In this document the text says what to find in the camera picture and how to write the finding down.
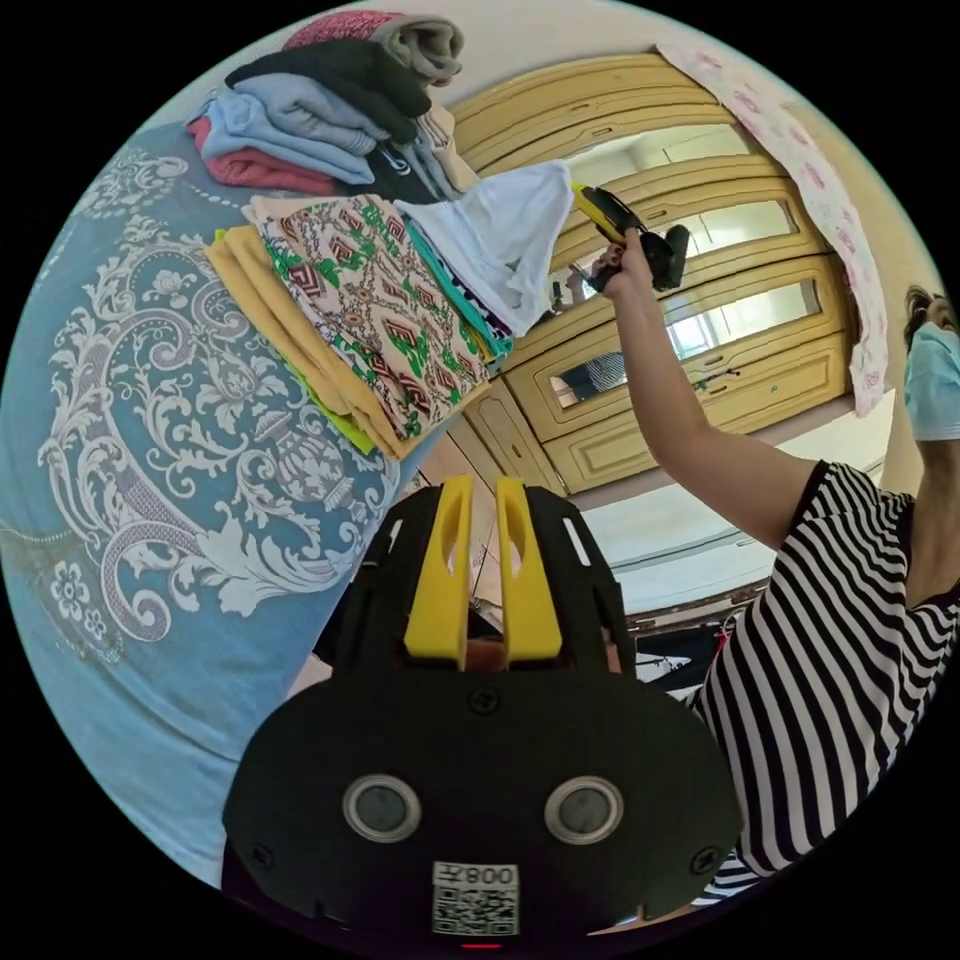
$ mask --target face mask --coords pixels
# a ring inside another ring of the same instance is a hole
[[[904,403],[921,443],[960,440],[960,336],[925,323],[907,357]]]

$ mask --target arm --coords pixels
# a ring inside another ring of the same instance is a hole
[[[635,231],[604,293],[616,312],[630,400],[664,470],[730,524],[779,550],[816,462],[712,427],[664,326]]]

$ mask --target label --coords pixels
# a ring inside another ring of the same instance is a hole
[[[520,871],[516,866],[434,863],[434,933],[504,937],[519,930]]]

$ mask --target pink fabric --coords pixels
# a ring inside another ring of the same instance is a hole
[[[860,341],[853,348],[850,374],[857,416],[865,417],[884,392],[887,308],[876,261],[839,175],[803,127],[779,104],[764,100],[735,66],[693,47],[663,44],[657,49],[709,90],[786,169],[810,219],[843,261],[860,312]]]
[[[311,43],[326,43],[328,40],[369,40],[373,32],[385,23],[404,17],[404,13],[386,13],[383,10],[341,10],[301,27],[283,45],[284,50],[306,47]]]
[[[187,127],[197,151],[210,135],[210,118],[200,117]],[[204,165],[217,183],[230,187],[272,187],[275,190],[299,190],[315,197],[337,195],[333,177],[304,170],[286,160],[278,160],[255,147],[244,147],[221,157],[203,157]]]

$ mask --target red knit fabric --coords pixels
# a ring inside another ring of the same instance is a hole
[[[210,135],[210,118],[200,117],[187,127],[197,151]],[[274,190],[298,190],[314,197],[334,197],[337,184],[333,177],[305,170],[286,160],[271,157],[256,147],[244,147],[221,157],[202,157],[207,172],[217,183],[228,187],[270,187]]]
[[[383,10],[342,10],[339,13],[328,13],[301,27],[283,45],[283,49],[306,47],[311,43],[326,43],[328,40],[369,40],[374,30],[403,16],[406,14],[387,13]]]

